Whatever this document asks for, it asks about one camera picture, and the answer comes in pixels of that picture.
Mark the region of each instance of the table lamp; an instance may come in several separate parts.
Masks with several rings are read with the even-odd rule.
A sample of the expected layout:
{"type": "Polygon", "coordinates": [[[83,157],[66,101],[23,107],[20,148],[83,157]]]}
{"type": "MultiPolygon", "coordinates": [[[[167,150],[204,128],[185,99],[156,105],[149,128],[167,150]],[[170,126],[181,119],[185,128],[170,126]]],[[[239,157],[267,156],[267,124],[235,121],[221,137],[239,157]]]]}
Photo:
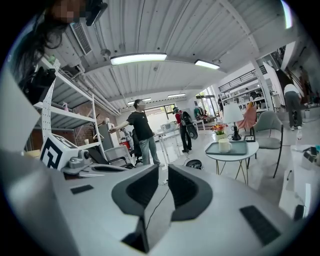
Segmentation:
{"type": "Polygon", "coordinates": [[[244,119],[244,115],[241,113],[239,106],[236,103],[230,103],[223,107],[223,122],[225,124],[234,124],[234,134],[232,135],[233,141],[239,141],[241,139],[236,122],[244,119]]]}

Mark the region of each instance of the flower vase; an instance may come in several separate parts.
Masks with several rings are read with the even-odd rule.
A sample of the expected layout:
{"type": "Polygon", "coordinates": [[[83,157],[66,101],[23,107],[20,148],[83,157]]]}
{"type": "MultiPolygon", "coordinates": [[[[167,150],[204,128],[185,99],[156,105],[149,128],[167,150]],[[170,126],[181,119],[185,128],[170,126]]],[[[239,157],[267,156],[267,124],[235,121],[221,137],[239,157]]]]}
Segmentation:
{"type": "Polygon", "coordinates": [[[227,138],[227,134],[221,134],[221,135],[215,135],[215,141],[218,142],[221,139],[226,139],[227,138]]]}

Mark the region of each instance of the ceiling light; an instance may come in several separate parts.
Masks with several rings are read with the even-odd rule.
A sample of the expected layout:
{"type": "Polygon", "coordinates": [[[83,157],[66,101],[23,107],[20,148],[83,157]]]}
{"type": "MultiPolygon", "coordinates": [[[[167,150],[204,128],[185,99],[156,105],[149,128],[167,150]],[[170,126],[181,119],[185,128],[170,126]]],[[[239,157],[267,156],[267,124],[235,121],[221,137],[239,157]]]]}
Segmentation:
{"type": "Polygon", "coordinates": [[[284,11],[284,17],[285,17],[285,28],[289,29],[292,27],[292,16],[291,16],[291,10],[289,5],[281,0],[282,6],[283,6],[283,11],[284,11]]]}
{"type": "Polygon", "coordinates": [[[218,66],[218,65],[211,64],[209,62],[205,62],[205,61],[202,61],[199,59],[197,59],[194,64],[196,64],[197,66],[203,66],[203,67],[214,69],[214,70],[217,70],[218,68],[220,68],[220,66],[218,66]]]}
{"type": "MultiPolygon", "coordinates": [[[[143,98],[142,101],[144,101],[144,102],[151,101],[151,98],[143,98]]],[[[129,101],[128,105],[133,104],[133,103],[135,103],[135,101],[129,101]]]]}
{"type": "Polygon", "coordinates": [[[167,55],[165,53],[137,53],[122,56],[115,56],[110,59],[113,66],[132,63],[132,62],[147,62],[147,61],[164,61],[167,55]]]}
{"type": "Polygon", "coordinates": [[[179,94],[172,94],[172,95],[168,95],[168,98],[172,98],[172,97],[179,97],[179,96],[185,96],[185,93],[179,93],[179,94]]]}

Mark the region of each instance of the air conditioner vent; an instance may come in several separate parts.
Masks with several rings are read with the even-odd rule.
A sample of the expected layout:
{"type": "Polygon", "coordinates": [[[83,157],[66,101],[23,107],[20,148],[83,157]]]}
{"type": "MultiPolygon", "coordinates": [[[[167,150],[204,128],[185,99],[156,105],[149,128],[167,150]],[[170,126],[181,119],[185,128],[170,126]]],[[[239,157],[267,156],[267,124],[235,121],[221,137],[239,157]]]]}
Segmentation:
{"type": "Polygon", "coordinates": [[[83,53],[87,55],[92,51],[89,41],[86,37],[84,28],[82,27],[80,22],[75,22],[70,24],[72,31],[80,44],[81,49],[83,50],[83,53]]]}

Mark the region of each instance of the pink chair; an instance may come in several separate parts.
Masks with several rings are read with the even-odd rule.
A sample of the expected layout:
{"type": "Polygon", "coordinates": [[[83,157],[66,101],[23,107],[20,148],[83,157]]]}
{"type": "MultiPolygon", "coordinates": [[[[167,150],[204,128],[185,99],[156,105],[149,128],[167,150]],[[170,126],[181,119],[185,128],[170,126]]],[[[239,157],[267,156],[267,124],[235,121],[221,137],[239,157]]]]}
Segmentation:
{"type": "Polygon", "coordinates": [[[252,126],[256,124],[257,121],[257,108],[255,106],[250,107],[243,114],[243,120],[236,122],[236,126],[238,129],[250,129],[252,126]]]}

